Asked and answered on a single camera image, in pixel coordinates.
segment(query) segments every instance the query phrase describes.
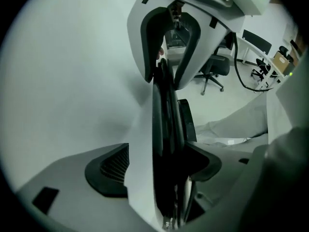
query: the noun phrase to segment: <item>gray fabric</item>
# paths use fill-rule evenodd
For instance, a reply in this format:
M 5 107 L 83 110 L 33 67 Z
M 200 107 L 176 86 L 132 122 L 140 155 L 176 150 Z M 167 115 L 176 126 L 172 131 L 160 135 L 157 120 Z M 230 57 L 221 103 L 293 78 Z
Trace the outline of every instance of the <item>gray fabric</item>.
M 253 138 L 267 133 L 266 93 L 219 121 L 196 127 L 197 136 Z

